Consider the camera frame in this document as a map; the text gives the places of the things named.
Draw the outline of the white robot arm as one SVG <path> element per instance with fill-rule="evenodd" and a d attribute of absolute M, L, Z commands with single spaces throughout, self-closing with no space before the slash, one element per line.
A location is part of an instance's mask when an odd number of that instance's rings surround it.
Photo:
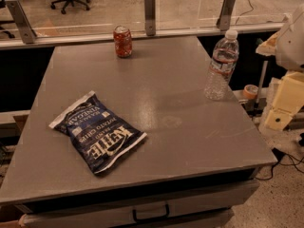
<path fill-rule="evenodd" d="M 279 81 L 265 126 L 283 130 L 304 106 L 304 5 L 301 4 L 282 28 L 261 43 L 256 53 L 275 56 L 276 64 L 287 70 Z"/>

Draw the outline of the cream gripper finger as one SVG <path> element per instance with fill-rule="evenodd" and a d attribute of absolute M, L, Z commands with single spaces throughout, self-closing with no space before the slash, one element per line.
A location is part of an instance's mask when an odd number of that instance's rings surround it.
<path fill-rule="evenodd" d="M 278 33 L 274 33 L 266 41 L 262 42 L 257 48 L 256 53 L 262 56 L 275 56 L 276 55 L 276 41 Z"/>

